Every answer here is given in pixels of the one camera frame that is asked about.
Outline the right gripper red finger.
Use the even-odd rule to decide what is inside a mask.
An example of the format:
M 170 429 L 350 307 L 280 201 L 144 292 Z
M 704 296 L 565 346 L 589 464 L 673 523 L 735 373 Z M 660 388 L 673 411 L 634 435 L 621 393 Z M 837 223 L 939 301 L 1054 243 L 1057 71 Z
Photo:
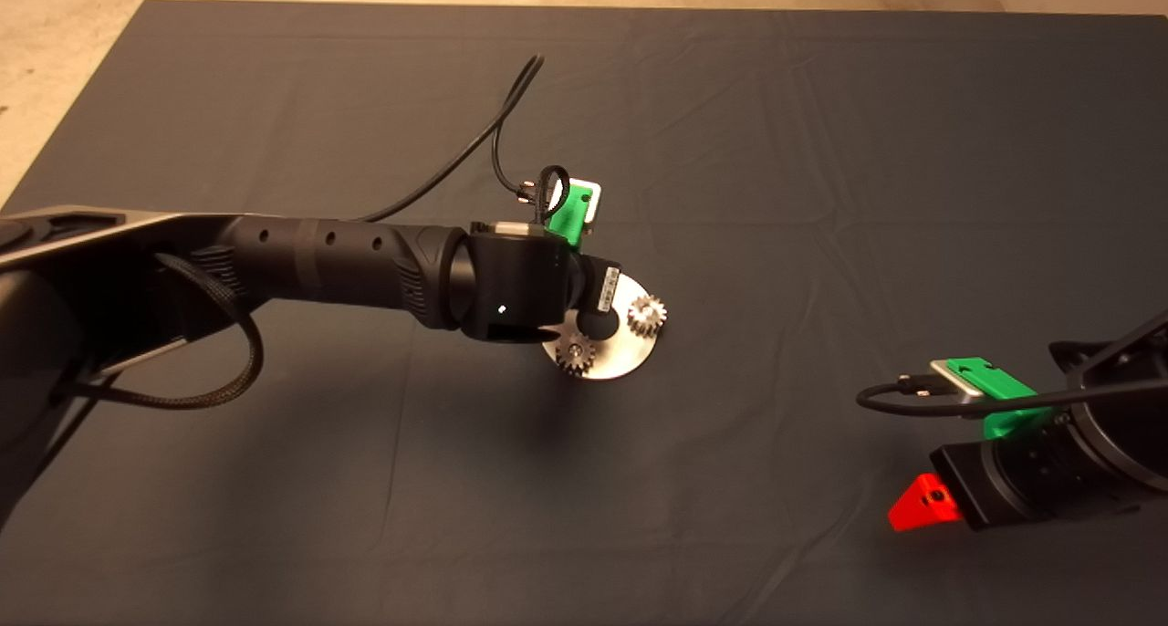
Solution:
M 919 527 L 947 526 L 962 521 L 961 509 L 943 477 L 926 473 L 916 477 L 887 514 L 894 531 L 905 533 Z

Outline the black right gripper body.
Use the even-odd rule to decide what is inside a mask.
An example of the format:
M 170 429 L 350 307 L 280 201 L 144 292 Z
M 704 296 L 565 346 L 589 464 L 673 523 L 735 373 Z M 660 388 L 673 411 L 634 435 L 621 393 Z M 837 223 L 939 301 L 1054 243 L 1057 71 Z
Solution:
M 943 444 L 929 454 L 974 531 L 1076 521 L 1077 458 L 1069 423 L 1023 423 L 1009 434 Z

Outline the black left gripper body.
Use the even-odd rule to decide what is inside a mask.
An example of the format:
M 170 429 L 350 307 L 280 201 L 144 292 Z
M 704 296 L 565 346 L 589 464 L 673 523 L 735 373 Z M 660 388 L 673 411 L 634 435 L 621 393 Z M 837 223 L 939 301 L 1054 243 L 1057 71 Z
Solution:
M 589 255 L 575 255 L 575 260 L 579 263 L 579 293 L 573 298 L 576 327 L 592 340 L 613 338 L 619 327 L 613 302 L 621 265 Z

